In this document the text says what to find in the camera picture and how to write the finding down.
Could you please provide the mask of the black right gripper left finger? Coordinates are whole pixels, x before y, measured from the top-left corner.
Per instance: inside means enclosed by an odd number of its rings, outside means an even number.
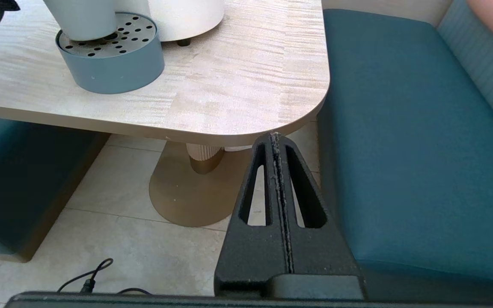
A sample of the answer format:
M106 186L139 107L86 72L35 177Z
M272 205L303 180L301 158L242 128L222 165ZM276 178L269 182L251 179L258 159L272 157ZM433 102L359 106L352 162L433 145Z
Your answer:
M264 296L272 278L293 271L279 140L278 133L268 133L253 145L215 269L215 296ZM248 220L261 166L266 223L253 226Z

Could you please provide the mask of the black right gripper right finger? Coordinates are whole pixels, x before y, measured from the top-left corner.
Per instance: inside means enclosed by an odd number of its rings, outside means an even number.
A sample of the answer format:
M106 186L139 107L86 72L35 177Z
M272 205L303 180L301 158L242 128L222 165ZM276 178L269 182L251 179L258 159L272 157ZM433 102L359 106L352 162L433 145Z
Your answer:
M282 134L276 134L276 177L287 273L360 276L301 152Z

